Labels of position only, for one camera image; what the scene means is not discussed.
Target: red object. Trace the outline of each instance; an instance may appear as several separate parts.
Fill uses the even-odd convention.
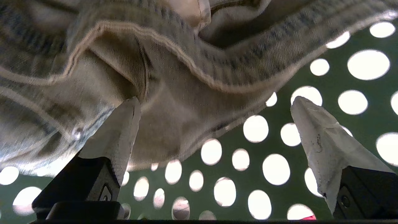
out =
[[[315,215],[307,217],[307,218],[303,218],[302,220],[316,220]]]

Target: metal rivet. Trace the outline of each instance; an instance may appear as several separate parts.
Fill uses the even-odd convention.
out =
[[[79,140],[82,137],[82,132],[83,129],[82,128],[77,128],[73,131],[72,135],[76,140]]]

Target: circular hole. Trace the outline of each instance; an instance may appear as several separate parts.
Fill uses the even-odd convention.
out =
[[[166,182],[170,185],[176,184],[182,174],[182,166],[179,160],[170,161],[164,172],[164,177],[166,178]]]
[[[218,163],[221,159],[222,147],[217,139],[207,140],[201,150],[201,157],[206,165],[212,166]]]
[[[299,130],[295,123],[287,123],[281,129],[281,138],[287,146],[297,146],[301,143]]]
[[[249,117],[243,124],[243,134],[252,143],[262,142],[268,135],[268,123],[260,115]]]
[[[40,192],[41,189],[38,187],[27,187],[20,191],[12,203],[15,214],[28,216],[35,213],[32,209],[32,202]]]
[[[152,165],[150,166],[150,169],[151,169],[152,171],[155,171],[155,170],[158,169],[158,166],[159,166],[158,163],[152,163]]]
[[[271,154],[263,162],[263,174],[271,184],[282,185],[289,180],[289,164],[283,156]]]
[[[214,199],[222,207],[231,206],[236,199],[234,182],[227,177],[218,179],[214,186]]]
[[[141,214],[138,216],[137,220],[148,220],[148,218],[145,216],[145,214]]]
[[[272,107],[276,104],[276,102],[278,101],[278,97],[276,96],[276,93],[274,92],[271,97],[267,100],[267,102],[265,102],[265,104],[267,105],[267,107]]]
[[[304,173],[304,180],[305,184],[307,185],[308,190],[310,192],[317,196],[317,197],[322,197],[320,193],[318,193],[318,184],[316,183],[316,179],[314,176],[314,173],[312,172],[311,168],[308,168],[305,173]]]
[[[312,101],[314,104],[316,104],[318,106],[322,106],[322,96],[315,87],[303,86],[303,87],[296,89],[296,91],[294,91],[292,94],[292,98],[290,99],[290,102],[292,105],[293,105],[293,101],[295,100],[295,98],[297,96],[305,97],[305,98],[309,99],[310,101]]]
[[[122,208],[124,210],[123,220],[128,220],[131,215],[131,206],[127,203],[123,203]]]
[[[386,38],[395,32],[395,26],[389,22],[380,22],[371,26],[369,31],[374,37]]]
[[[351,135],[351,137],[353,136],[352,133],[346,127],[344,126],[341,127],[345,130],[345,132],[347,132],[347,134]]]
[[[363,50],[355,53],[347,62],[352,76],[360,80],[374,80],[385,75],[390,69],[390,60],[376,50]]]
[[[391,97],[392,110],[398,115],[398,92],[394,93]]]
[[[350,38],[349,32],[345,32],[341,36],[334,39],[333,41],[327,43],[326,47],[329,49],[338,48],[338,47],[342,46],[343,44],[347,43],[349,38]]]
[[[193,192],[198,192],[203,187],[203,174],[199,170],[195,170],[189,177],[189,187]]]
[[[255,219],[264,220],[271,215],[271,201],[268,195],[261,190],[255,190],[250,193],[248,207],[250,214]]]
[[[385,133],[378,137],[376,148],[387,163],[398,167],[398,132]]]
[[[310,65],[311,72],[316,76],[322,76],[328,73],[330,69],[329,63],[323,58],[316,59]]]
[[[123,175],[122,187],[126,186],[126,184],[129,182],[129,179],[130,179],[130,174],[126,171],[125,174]]]
[[[237,149],[232,154],[232,165],[237,171],[244,171],[249,167],[249,154],[244,149]]]
[[[134,198],[137,201],[142,201],[145,199],[149,191],[149,181],[146,177],[141,177],[138,179],[134,186]]]
[[[217,220],[213,212],[206,210],[199,215],[199,220]]]
[[[300,220],[313,216],[312,210],[303,204],[294,204],[287,211],[288,220]]]
[[[164,205],[164,199],[164,190],[162,188],[157,189],[153,195],[153,207],[155,209],[161,209]]]
[[[341,93],[338,104],[342,111],[350,115],[362,114],[368,108],[368,100],[363,93],[357,90],[348,90]]]
[[[36,170],[36,175],[38,177],[44,177],[47,174],[48,174],[48,169],[46,167],[45,168],[39,168],[39,169]]]
[[[19,171],[16,167],[5,167],[0,172],[0,185],[10,185],[18,178]]]
[[[179,197],[174,201],[172,208],[173,220],[188,220],[190,213],[189,202],[186,198]]]

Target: screw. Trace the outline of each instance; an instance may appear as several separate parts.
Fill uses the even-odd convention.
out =
[[[350,201],[349,201],[349,199],[348,199],[348,197],[347,196],[345,196],[345,195],[343,195],[342,197],[341,197],[341,203],[343,204],[343,206],[344,207],[346,207],[346,208],[348,208],[349,206],[350,206]]]

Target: jeans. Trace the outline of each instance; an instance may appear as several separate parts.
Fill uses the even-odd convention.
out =
[[[55,176],[133,96],[127,170],[184,160],[327,42],[398,15],[396,0],[173,1],[0,0],[0,169]]]

